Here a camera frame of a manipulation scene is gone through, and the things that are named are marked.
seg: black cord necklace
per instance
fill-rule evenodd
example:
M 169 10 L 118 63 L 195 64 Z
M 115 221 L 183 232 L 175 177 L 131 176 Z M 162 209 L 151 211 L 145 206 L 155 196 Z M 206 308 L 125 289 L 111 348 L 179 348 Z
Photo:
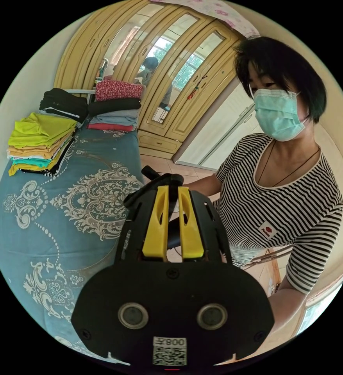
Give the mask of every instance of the black cord necklace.
M 270 156 L 271 156 L 271 154 L 272 154 L 272 151 L 273 151 L 273 148 L 274 148 L 274 145 L 276 144 L 276 142 L 274 142 L 273 143 L 273 146 L 272 146 L 272 149 L 270 150 L 270 153 L 269 153 L 269 156 L 268 156 L 268 159 L 266 160 L 266 163 L 265 163 L 265 165 L 264 165 L 264 168 L 263 168 L 263 171 L 261 172 L 261 175 L 260 175 L 260 178 L 257 180 L 257 184 L 259 185 L 259 182 L 260 182 L 260 179 L 261 179 L 261 177 L 262 177 L 262 175 L 263 175 L 263 173 L 264 173 L 264 170 L 265 170 L 265 168 L 266 168 L 266 166 L 267 166 L 267 164 L 268 164 L 268 161 L 269 161 L 269 158 L 270 158 Z M 298 169 L 300 169 L 304 164 L 306 164 L 309 160 L 311 160 L 318 152 L 320 151 L 320 149 L 318 149 L 313 155 L 311 155 L 303 164 L 301 164 L 297 169 L 295 169 L 294 171 L 292 171 L 290 174 L 288 174 L 284 179 L 282 179 L 282 180 L 280 180 L 280 181 L 278 181 L 276 184 L 274 184 L 273 186 L 272 186 L 272 188 L 273 187 L 275 187 L 276 185 L 278 185 L 280 182 L 282 182 L 282 181 L 284 181 L 284 180 L 286 180 L 288 177 L 290 177 L 293 173 L 295 173 Z

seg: red floral fabric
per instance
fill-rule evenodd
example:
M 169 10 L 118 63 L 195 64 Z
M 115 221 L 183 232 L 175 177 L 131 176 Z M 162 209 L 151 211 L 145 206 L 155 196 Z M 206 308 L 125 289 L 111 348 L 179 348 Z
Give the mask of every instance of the red floral fabric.
M 123 81 L 106 79 L 96 85 L 96 100 L 141 98 L 143 86 Z
M 97 129 L 97 130 L 118 130 L 121 132 L 132 132 L 134 130 L 133 126 L 125 126 L 125 125 L 116 125 L 116 124 L 89 124 L 88 129 Z

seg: yellow folded shirt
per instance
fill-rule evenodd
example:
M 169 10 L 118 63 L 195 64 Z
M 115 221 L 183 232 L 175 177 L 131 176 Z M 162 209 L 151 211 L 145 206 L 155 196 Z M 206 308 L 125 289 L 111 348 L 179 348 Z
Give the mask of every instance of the yellow folded shirt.
M 55 156 L 55 158 L 48 164 L 48 166 L 45 168 L 40 168 L 37 165 L 31 165 L 31 164 L 13 164 L 9 169 L 9 176 L 14 176 L 16 171 L 18 169 L 27 169 L 28 171 L 44 171 L 46 169 L 50 170 L 52 169 L 56 164 L 59 158 L 61 157 L 62 151 L 65 148 L 62 148 L 59 153 Z
M 58 139 L 71 132 L 77 122 L 75 120 L 31 113 L 28 117 L 15 121 L 15 127 L 9 138 L 9 146 L 45 146 L 49 148 Z
M 73 134 L 73 130 L 69 134 L 59 139 L 57 142 L 54 142 L 52 147 L 44 148 L 43 150 L 39 148 L 19 149 L 13 146 L 9 146 L 7 150 L 9 152 L 9 156 L 13 156 L 13 157 L 29 157 L 33 155 L 39 155 L 39 156 L 42 156 L 44 159 L 51 159 L 54 153 L 58 150 L 58 148 L 61 147 L 63 143 L 69 137 L 71 137 L 72 134 Z

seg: surgical mask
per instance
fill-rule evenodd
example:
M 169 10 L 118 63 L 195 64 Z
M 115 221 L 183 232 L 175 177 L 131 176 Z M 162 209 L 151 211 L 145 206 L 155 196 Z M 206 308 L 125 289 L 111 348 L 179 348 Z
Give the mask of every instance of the surgical mask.
M 290 141 L 304 129 L 298 118 L 298 94 L 284 90 L 259 89 L 255 92 L 255 117 L 265 134 L 280 142 Z

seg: qr code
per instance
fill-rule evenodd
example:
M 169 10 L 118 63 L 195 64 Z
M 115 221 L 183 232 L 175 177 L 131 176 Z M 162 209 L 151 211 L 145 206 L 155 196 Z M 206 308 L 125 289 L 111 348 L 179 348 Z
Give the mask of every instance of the qr code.
M 153 364 L 185 366 L 187 364 L 187 348 L 155 346 L 153 351 Z

